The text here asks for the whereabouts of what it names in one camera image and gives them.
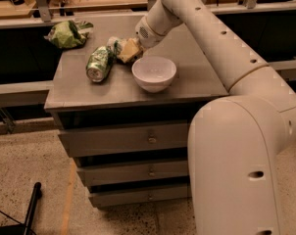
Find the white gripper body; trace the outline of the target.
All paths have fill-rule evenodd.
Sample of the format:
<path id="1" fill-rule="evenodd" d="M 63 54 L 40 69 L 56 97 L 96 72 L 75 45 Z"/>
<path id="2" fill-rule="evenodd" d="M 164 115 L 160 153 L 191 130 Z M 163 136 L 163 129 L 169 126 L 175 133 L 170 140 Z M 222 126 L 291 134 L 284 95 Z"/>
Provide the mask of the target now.
<path id="1" fill-rule="evenodd" d="M 152 48 L 164 39 L 163 23 L 144 16 L 135 27 L 135 33 L 144 48 Z"/>

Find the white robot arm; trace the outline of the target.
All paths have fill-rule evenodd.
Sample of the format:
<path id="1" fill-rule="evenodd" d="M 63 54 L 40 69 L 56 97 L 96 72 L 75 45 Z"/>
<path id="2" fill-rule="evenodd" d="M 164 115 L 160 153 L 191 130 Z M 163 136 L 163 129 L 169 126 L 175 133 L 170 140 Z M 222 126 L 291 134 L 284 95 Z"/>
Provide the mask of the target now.
<path id="1" fill-rule="evenodd" d="M 135 30 L 148 49 L 180 24 L 228 93 L 201 108 L 189 127 L 198 235 L 287 235 L 275 158 L 296 139 L 296 93 L 202 0 L 158 0 Z"/>

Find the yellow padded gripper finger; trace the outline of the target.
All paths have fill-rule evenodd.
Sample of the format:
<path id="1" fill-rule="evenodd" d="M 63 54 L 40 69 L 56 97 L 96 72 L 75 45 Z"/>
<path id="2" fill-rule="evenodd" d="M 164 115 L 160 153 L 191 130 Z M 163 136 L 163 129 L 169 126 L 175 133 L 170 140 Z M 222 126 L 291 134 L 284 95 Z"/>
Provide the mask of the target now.
<path id="1" fill-rule="evenodd" d="M 138 38 L 122 39 L 119 42 L 118 58 L 125 64 L 140 58 L 142 53 L 143 50 Z"/>

